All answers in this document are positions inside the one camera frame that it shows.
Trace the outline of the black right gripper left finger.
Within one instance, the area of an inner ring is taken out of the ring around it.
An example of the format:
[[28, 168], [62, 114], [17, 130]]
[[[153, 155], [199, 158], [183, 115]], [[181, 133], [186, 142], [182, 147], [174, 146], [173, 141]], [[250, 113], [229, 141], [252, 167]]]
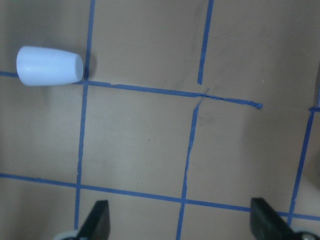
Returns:
[[77, 233], [78, 240], [108, 240], [110, 212], [108, 200], [98, 200]]

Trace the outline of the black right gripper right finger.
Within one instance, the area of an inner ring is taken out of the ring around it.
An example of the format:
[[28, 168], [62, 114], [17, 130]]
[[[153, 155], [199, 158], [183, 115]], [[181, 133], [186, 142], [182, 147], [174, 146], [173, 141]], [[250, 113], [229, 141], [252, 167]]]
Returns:
[[250, 231], [256, 240], [291, 240], [295, 232], [264, 198], [250, 200]]

